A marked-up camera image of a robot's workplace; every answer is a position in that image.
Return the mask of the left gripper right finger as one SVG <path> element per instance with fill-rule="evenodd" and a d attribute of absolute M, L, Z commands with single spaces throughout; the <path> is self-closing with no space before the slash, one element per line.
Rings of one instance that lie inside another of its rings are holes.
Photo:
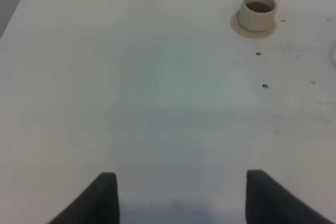
<path fill-rule="evenodd" d="M 331 223 L 263 170 L 246 174 L 247 223 Z"/>

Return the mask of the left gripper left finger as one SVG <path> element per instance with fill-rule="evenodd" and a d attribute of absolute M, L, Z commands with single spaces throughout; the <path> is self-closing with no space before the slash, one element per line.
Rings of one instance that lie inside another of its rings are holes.
<path fill-rule="evenodd" d="M 50 223 L 120 223 L 116 174 L 110 172 L 101 173 Z"/>

